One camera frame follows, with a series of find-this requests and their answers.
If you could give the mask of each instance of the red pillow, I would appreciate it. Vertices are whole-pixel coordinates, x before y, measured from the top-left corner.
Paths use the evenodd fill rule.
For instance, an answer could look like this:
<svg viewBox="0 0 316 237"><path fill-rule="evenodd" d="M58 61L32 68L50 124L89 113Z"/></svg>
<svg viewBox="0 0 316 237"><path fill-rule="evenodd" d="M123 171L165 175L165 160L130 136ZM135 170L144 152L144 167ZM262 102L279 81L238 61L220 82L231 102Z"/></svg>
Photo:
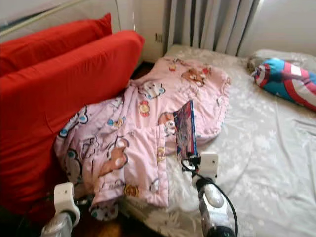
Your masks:
<svg viewBox="0 0 316 237"><path fill-rule="evenodd" d="M57 134L82 106L126 87L143 45L121 31L0 78L1 206L23 214L36 202L28 217L52 217L52 203L39 200L66 181L52 155Z"/></svg>
<svg viewBox="0 0 316 237"><path fill-rule="evenodd" d="M111 15L51 27L0 45L0 76L35 65L110 35Z"/></svg>

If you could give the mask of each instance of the pink blanket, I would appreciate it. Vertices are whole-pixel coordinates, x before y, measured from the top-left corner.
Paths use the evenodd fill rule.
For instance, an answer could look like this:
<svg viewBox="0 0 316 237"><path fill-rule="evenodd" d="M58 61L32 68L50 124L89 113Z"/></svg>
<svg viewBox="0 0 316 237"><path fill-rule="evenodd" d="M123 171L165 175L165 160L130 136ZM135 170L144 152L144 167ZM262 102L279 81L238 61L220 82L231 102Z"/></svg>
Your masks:
<svg viewBox="0 0 316 237"><path fill-rule="evenodd" d="M82 108L54 147L75 196L93 194L91 212L100 220L117 215L123 195L168 207L165 157L176 150L172 112L193 99L197 145L206 143L221 130L229 85L215 67L165 57L121 96Z"/></svg>

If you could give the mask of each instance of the book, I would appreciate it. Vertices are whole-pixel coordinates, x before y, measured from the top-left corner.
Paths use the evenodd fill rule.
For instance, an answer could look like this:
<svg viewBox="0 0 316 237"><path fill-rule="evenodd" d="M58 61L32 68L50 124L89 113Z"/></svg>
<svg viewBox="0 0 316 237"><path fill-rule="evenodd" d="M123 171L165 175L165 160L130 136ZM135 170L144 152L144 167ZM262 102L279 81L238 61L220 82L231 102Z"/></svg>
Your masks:
<svg viewBox="0 0 316 237"><path fill-rule="evenodd" d="M197 156L193 101L189 100L178 111L173 112L173 116L178 160L187 159L187 153Z"/></svg>

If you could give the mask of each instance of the electrical outlet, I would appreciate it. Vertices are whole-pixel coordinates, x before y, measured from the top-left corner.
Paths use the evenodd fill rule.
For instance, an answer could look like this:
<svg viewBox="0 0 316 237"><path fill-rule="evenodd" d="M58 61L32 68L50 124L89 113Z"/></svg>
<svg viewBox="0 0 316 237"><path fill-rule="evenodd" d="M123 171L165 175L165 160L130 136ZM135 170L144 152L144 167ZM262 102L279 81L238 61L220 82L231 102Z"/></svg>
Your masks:
<svg viewBox="0 0 316 237"><path fill-rule="evenodd" d="M162 43L162 34L155 33L155 42Z"/></svg>

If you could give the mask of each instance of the curtain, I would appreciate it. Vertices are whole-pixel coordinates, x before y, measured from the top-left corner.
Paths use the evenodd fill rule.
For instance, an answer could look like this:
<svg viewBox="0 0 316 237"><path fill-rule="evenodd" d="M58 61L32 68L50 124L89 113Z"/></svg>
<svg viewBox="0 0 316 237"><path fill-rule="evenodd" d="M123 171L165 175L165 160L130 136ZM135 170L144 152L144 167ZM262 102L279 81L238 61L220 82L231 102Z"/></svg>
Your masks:
<svg viewBox="0 0 316 237"><path fill-rule="evenodd" d="M171 0L166 48L176 43L236 55L255 1Z"/></svg>

